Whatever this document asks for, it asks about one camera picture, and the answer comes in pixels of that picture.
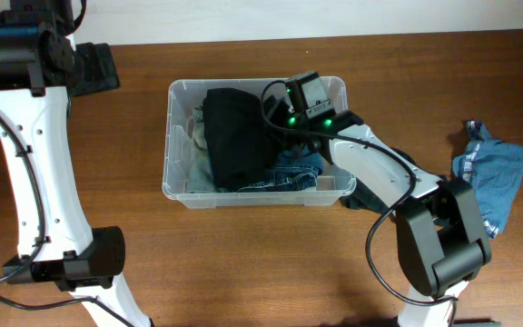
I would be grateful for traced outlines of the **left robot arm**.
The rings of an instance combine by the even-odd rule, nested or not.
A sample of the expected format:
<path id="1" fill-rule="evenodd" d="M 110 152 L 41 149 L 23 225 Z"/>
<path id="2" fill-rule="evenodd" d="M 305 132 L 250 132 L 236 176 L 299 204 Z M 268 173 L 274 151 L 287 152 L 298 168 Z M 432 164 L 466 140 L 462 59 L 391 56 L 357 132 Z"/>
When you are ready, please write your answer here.
<path id="1" fill-rule="evenodd" d="M 123 231 L 92 227 L 75 185 L 72 100 L 120 84 L 108 45 L 74 41 L 83 19 L 68 1 L 14 1 L 0 12 L 0 142 L 18 222 L 0 283 L 52 282 L 100 326 L 149 326 L 124 278 Z"/>

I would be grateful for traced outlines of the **dark blue jeans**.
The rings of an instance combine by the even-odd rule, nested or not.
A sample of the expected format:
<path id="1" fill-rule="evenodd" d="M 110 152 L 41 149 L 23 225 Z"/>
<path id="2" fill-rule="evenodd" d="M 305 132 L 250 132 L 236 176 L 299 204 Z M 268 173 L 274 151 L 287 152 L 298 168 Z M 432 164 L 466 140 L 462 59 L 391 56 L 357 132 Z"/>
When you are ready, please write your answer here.
<path id="1" fill-rule="evenodd" d="M 315 191 L 322 173 L 323 162 L 318 153 L 312 153 L 307 147 L 299 152 L 285 150 L 278 154 L 274 166 L 266 169 L 261 179 L 217 190 L 221 193 Z"/>

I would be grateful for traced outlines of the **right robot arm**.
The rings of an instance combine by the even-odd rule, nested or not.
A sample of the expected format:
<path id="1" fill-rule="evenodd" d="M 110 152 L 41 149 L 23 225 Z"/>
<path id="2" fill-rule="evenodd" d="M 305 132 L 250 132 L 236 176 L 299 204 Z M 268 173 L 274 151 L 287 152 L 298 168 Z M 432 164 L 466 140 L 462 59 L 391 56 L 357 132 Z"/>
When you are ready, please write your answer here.
<path id="1" fill-rule="evenodd" d="M 475 192 L 463 179 L 427 173 L 383 143 L 355 113 L 337 111 L 315 71 L 282 81 L 291 104 L 284 122 L 266 125 L 304 142 L 330 164 L 357 177 L 385 205 L 365 241 L 365 257 L 378 282 L 404 304 L 396 326 L 452 326 L 460 294 L 492 258 Z M 400 268 L 410 289 L 403 295 L 381 276 L 371 254 L 375 232 L 392 216 Z"/>

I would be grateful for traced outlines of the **black garment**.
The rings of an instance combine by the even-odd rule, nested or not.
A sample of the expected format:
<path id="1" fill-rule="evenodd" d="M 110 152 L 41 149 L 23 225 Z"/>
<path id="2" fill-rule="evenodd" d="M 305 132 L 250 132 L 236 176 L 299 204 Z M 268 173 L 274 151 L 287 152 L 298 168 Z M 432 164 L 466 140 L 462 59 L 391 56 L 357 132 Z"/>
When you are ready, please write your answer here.
<path id="1" fill-rule="evenodd" d="M 204 136 L 215 186 L 230 188 L 261 179 L 264 171 L 274 166 L 279 153 L 287 150 L 269 135 L 260 112 L 260 99 L 242 90 L 216 88 L 207 91 L 202 104 Z M 360 151 L 356 144 L 333 140 L 335 164 L 359 178 L 357 186 L 365 187 L 360 197 L 375 199 L 372 211 L 385 211 L 408 191 L 410 175 L 386 154 L 375 150 L 380 159 L 374 163 L 366 157 L 369 149 Z"/>

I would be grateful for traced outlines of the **light grey-blue jeans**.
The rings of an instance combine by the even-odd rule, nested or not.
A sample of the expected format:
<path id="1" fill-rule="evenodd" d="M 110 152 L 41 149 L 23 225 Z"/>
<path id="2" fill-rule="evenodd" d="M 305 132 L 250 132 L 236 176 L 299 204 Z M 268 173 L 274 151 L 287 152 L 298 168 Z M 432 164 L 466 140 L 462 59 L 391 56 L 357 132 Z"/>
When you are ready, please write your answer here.
<path id="1" fill-rule="evenodd" d="M 213 182 L 207 141 L 204 136 L 204 118 L 201 106 L 192 109 L 192 119 L 192 163 L 186 191 L 187 193 L 217 193 L 218 188 Z"/>

